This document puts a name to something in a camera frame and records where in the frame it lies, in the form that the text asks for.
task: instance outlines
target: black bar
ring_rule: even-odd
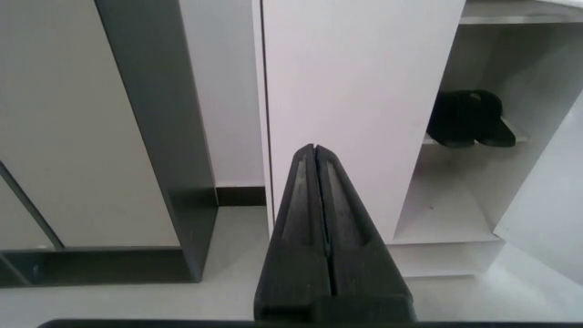
[[[291,162],[255,293],[255,320],[307,321],[312,301],[330,296],[326,240],[313,145]]]

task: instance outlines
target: white floor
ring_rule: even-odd
[[[0,327],[56,318],[252,320],[268,247],[263,207],[220,208],[202,283],[0,290]],[[583,321],[583,292],[505,247],[481,277],[410,279],[421,321]],[[518,279],[517,270],[536,274]]]

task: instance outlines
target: white shelf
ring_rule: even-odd
[[[535,0],[468,0],[461,25],[581,23],[583,10]]]
[[[519,128],[517,128],[514,124],[510,123],[505,118],[502,118],[502,121],[504,122],[504,124],[506,124],[506,126],[508,128],[510,128],[510,131],[512,131],[512,133],[514,133],[515,137],[517,137],[517,142],[527,142],[528,141],[527,135],[524,132],[522,132]],[[423,138],[423,144],[424,145],[439,145],[437,143],[437,141],[435,141],[433,138],[429,137],[429,135],[426,133],[425,133],[425,136]]]
[[[388,246],[405,278],[474,275],[484,272],[504,243],[471,242]]]
[[[497,241],[469,188],[449,168],[416,169],[395,244]]]

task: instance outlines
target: black shoe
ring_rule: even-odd
[[[427,126],[427,133],[431,138],[452,149],[474,146],[474,134],[469,124],[471,111],[468,112],[468,106],[464,104],[465,97],[459,97],[459,93],[460,91],[437,93]]]
[[[462,102],[471,110],[470,128],[477,142],[491,147],[513,147],[517,138],[502,121],[502,101],[484,90],[466,91]]]

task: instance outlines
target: gray baseboard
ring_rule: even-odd
[[[219,206],[265,206],[265,187],[217,187]]]
[[[194,282],[180,248],[5,251],[0,287]]]

